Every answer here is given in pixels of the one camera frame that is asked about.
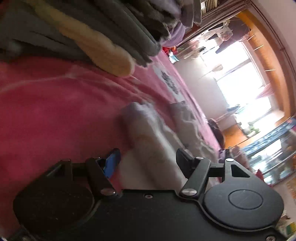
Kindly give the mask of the glass display cabinet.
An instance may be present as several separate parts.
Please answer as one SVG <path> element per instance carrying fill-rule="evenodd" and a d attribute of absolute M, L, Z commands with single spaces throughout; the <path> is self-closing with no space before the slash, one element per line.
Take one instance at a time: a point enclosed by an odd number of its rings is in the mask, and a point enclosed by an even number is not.
<path fill-rule="evenodd" d="M 295 173 L 295 118 L 242 149 L 252 170 L 260 171 L 266 184 L 274 186 Z"/>

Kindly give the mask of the red cloth by quilt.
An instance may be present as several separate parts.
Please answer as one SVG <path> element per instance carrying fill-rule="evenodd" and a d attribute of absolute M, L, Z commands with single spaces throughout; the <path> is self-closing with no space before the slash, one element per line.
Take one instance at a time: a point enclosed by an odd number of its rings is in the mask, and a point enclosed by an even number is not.
<path fill-rule="evenodd" d="M 174 54 L 176 54 L 178 51 L 177 51 L 177 48 L 176 48 L 176 46 L 173 46 L 173 47 L 162 47 L 162 50 L 167 54 L 167 55 L 169 55 L 170 54 L 170 52 L 172 52 L 172 54 L 174 55 Z"/>

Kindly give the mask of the orange wooden cabinet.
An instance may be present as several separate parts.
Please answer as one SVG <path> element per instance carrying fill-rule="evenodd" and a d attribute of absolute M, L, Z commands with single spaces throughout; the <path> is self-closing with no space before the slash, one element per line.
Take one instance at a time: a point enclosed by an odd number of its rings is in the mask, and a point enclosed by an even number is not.
<path fill-rule="evenodd" d="M 240 127 L 236 124 L 223 131 L 225 138 L 225 147 L 233 147 L 240 145 L 244 141 L 248 140 L 247 136 L 243 133 Z"/>

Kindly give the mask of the cream folded garment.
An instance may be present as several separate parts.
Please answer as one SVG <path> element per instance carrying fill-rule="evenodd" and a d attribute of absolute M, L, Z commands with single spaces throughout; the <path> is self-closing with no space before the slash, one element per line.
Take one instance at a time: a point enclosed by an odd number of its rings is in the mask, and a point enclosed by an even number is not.
<path fill-rule="evenodd" d="M 104 34 L 62 13 L 45 1 L 25 3 L 31 6 L 41 19 L 54 26 L 65 37 L 72 39 L 97 67 L 117 77 L 129 77 L 134 73 L 133 57 Z"/>

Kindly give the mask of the pink floral bed blanket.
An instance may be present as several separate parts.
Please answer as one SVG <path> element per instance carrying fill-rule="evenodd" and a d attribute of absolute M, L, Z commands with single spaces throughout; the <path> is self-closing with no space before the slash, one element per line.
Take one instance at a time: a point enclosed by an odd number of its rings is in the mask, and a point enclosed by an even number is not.
<path fill-rule="evenodd" d="M 151 103 L 165 124 L 176 125 L 169 105 L 184 101 L 197 120 L 200 137 L 220 146 L 206 117 L 164 52 L 132 76 L 120 78 L 82 62 L 54 57 L 20 57 L 1 63 L 1 236 L 19 223 L 13 199 L 30 182 L 62 159 L 80 163 L 118 148 L 116 189 L 153 187 L 133 158 L 122 109 Z"/>

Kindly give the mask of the purple quilt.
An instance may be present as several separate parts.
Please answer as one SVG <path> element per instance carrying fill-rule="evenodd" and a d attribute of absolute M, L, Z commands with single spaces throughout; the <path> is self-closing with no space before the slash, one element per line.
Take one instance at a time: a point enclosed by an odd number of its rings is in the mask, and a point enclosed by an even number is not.
<path fill-rule="evenodd" d="M 174 47 L 178 45 L 185 35 L 186 27 L 178 22 L 177 25 L 169 31 L 169 36 L 161 40 L 161 45 L 166 48 Z"/>

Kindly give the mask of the white purple patterned garment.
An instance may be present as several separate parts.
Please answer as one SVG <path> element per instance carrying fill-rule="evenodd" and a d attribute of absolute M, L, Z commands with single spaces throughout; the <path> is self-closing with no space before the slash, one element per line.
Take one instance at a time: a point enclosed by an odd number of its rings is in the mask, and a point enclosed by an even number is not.
<path fill-rule="evenodd" d="M 194 157 L 218 161 L 218 151 L 200 134 L 198 119 L 185 102 L 170 105 L 177 130 L 174 132 L 150 103 L 133 102 L 123 111 L 131 151 L 119 165 L 125 189 L 180 190 L 188 180 L 176 162 L 177 149 Z"/>

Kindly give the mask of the grey folded garment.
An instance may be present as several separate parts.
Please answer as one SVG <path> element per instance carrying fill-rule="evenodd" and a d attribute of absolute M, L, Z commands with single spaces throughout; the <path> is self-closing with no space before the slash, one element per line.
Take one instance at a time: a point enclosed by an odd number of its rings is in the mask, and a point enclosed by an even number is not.
<path fill-rule="evenodd" d="M 146 27 L 120 1 L 47 1 L 49 6 L 75 18 L 125 49 L 141 66 L 147 66 L 161 46 Z M 70 38 L 41 19 L 26 1 L 9 1 L 1 13 L 1 48 L 8 56 L 36 47 L 79 60 L 89 57 Z"/>

